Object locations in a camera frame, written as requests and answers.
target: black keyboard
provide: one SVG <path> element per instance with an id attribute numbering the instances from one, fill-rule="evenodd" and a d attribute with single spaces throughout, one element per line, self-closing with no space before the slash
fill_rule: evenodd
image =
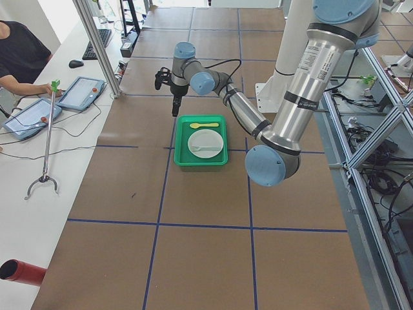
<path id="1" fill-rule="evenodd" d="M 111 29 L 97 29 L 99 32 L 99 37 L 101 37 L 104 47 L 107 47 L 109 44 L 110 34 L 112 33 Z M 97 59 L 97 56 L 93 50 L 92 43 L 89 41 L 88 46 L 86 47 L 85 53 L 82 57 L 83 60 L 94 60 Z"/>

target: person's arm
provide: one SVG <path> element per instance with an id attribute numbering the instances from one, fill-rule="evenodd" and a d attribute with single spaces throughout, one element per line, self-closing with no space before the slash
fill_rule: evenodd
<path id="1" fill-rule="evenodd" d="M 10 74 L 0 77 L 0 86 L 19 96 L 46 93 L 52 95 L 52 89 L 49 84 L 34 85 L 29 83 L 19 83 L 15 77 Z"/>

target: green plastic tray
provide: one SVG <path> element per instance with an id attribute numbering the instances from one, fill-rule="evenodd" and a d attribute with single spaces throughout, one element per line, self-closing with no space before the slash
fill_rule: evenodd
<path id="1" fill-rule="evenodd" d="M 218 127 L 189 127 L 191 123 L 219 123 Z M 199 158 L 188 148 L 189 137 L 197 130 L 211 129 L 218 132 L 224 141 L 224 147 L 219 154 L 211 158 Z M 179 166 L 220 166 L 228 161 L 227 126 L 222 115 L 182 115 L 178 118 L 174 161 Z"/>

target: blue joint cap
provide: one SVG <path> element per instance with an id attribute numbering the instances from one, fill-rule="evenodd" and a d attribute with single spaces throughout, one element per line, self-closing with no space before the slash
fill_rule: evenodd
<path id="1" fill-rule="evenodd" d="M 179 42 L 175 46 L 174 57 L 178 59 L 189 59 L 195 57 L 195 46 L 189 42 Z"/>
<path id="2" fill-rule="evenodd" d="M 208 72 L 195 73 L 189 84 L 192 89 L 201 96 L 209 94 L 215 88 L 214 78 Z"/>
<path id="3" fill-rule="evenodd" d="M 379 34 L 374 34 L 368 37 L 361 37 L 360 39 L 357 40 L 354 49 L 371 47 L 372 45 L 375 45 L 377 43 L 378 39 L 379 39 Z"/>
<path id="4" fill-rule="evenodd" d="M 287 171 L 281 156 L 267 145 L 256 145 L 249 150 L 245 169 L 252 181 L 266 187 L 281 183 Z"/>
<path id="5" fill-rule="evenodd" d="M 330 25 L 344 24 L 356 19 L 366 12 L 375 0 L 314 0 L 313 10 L 316 17 L 323 23 Z"/>

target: red cup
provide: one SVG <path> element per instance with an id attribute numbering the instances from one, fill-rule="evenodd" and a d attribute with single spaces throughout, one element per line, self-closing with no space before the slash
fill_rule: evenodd
<path id="1" fill-rule="evenodd" d="M 0 267 L 0 279 L 40 286 L 46 270 L 19 260 L 8 260 Z"/>

